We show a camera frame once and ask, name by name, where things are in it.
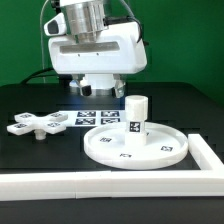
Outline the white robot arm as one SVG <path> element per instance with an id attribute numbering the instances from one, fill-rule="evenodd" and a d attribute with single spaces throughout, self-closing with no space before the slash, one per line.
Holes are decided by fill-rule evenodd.
<path id="1" fill-rule="evenodd" d="M 83 96 L 124 95 L 123 77 L 147 65 L 134 15 L 110 17 L 105 0 L 51 0 L 57 15 L 44 25 L 54 70 L 72 77 Z"/>

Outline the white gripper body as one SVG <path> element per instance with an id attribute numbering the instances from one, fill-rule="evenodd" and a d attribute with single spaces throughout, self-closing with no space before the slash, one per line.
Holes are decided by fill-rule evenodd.
<path id="1" fill-rule="evenodd" d="M 92 43 L 76 43 L 71 35 L 50 38 L 52 66 L 58 74 L 135 74 L 147 65 L 138 37 L 137 23 L 129 22 L 110 25 Z"/>

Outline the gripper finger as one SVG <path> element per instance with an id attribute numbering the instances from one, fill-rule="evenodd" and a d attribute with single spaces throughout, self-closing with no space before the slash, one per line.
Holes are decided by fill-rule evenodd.
<path id="1" fill-rule="evenodd" d="M 86 81 L 83 75 L 72 75 L 73 78 L 73 86 L 79 90 L 79 93 L 82 96 L 90 96 L 92 94 L 91 86 Z"/>
<path id="2" fill-rule="evenodd" d="M 116 98 L 121 98 L 124 96 L 125 92 L 125 81 L 121 78 L 119 74 L 113 75 L 115 84 L 114 84 L 114 95 Z"/>

